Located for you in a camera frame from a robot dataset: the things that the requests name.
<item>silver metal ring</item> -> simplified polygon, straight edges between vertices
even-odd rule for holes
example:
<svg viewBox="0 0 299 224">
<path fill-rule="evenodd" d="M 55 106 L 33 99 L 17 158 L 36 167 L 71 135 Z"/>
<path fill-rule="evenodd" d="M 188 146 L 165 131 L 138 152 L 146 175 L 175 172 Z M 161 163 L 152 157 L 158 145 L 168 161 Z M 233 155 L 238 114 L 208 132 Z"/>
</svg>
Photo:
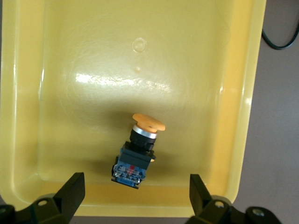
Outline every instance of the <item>silver metal ring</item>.
<svg viewBox="0 0 299 224">
<path fill-rule="evenodd" d="M 137 127 L 137 125 L 133 126 L 133 130 L 136 131 L 138 134 L 143 135 L 144 137 L 150 138 L 150 139 L 156 139 L 157 138 L 157 133 L 149 133 L 141 128 Z"/>
</svg>

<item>gray table surface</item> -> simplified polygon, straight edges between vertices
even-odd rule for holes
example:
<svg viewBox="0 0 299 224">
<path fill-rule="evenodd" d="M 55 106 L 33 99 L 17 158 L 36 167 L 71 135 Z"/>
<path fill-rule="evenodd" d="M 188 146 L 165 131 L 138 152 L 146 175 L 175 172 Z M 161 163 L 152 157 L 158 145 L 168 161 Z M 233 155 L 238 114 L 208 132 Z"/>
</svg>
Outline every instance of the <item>gray table surface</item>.
<svg viewBox="0 0 299 224">
<path fill-rule="evenodd" d="M 290 40 L 299 21 L 298 0 L 268 0 L 264 30 L 276 44 Z M 239 194 L 234 206 L 273 211 L 298 222 L 299 39 L 282 51 L 261 41 Z M 186 218 L 74 217 L 71 224 L 182 224 Z"/>
</svg>

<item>yellow bin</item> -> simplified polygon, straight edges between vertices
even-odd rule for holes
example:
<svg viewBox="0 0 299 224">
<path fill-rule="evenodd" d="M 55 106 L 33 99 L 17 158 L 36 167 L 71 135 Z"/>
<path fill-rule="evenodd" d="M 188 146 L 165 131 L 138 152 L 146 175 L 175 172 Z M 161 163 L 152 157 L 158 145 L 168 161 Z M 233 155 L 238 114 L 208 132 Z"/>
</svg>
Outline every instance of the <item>yellow bin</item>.
<svg viewBox="0 0 299 224">
<path fill-rule="evenodd" d="M 83 216 L 189 217 L 189 175 L 234 201 L 265 0 L 3 0 L 0 194 L 84 172 Z M 166 125 L 139 190 L 110 181 L 134 113 Z"/>
</svg>

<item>yellow plastic tray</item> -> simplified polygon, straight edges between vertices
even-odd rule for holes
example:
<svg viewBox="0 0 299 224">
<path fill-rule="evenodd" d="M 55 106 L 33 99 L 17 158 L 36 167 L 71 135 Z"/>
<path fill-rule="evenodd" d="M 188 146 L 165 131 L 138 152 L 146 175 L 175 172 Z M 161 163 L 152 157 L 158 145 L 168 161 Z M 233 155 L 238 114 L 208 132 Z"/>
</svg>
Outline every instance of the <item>yellow plastic tray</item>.
<svg viewBox="0 0 299 224">
<path fill-rule="evenodd" d="M 0 194 L 85 173 L 77 215 L 189 217 L 189 175 L 234 201 L 265 0 L 4 0 Z M 133 113 L 166 124 L 140 189 L 110 181 Z"/>
</svg>

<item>black cable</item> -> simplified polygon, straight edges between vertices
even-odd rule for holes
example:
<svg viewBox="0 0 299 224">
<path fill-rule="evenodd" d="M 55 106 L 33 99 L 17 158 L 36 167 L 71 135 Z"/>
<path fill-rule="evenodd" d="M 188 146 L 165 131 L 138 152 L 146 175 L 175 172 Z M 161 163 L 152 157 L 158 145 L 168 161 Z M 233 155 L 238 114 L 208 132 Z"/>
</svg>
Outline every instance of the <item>black cable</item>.
<svg viewBox="0 0 299 224">
<path fill-rule="evenodd" d="M 269 38 L 267 37 L 267 35 L 266 35 L 266 33 L 264 32 L 264 30 L 262 30 L 262 38 L 264 39 L 264 41 L 265 41 L 271 48 L 273 48 L 273 49 L 275 49 L 275 50 L 283 50 L 283 49 L 286 49 L 286 48 L 290 47 L 290 46 L 294 43 L 294 41 L 295 41 L 295 39 L 296 39 L 298 33 L 299 33 L 299 23 L 298 23 L 298 25 L 297 25 L 296 31 L 295 31 L 295 33 L 294 33 L 294 35 L 293 35 L 293 38 L 292 38 L 286 45 L 284 45 L 284 46 L 277 46 L 277 45 L 273 44 L 273 43 L 269 40 Z"/>
</svg>

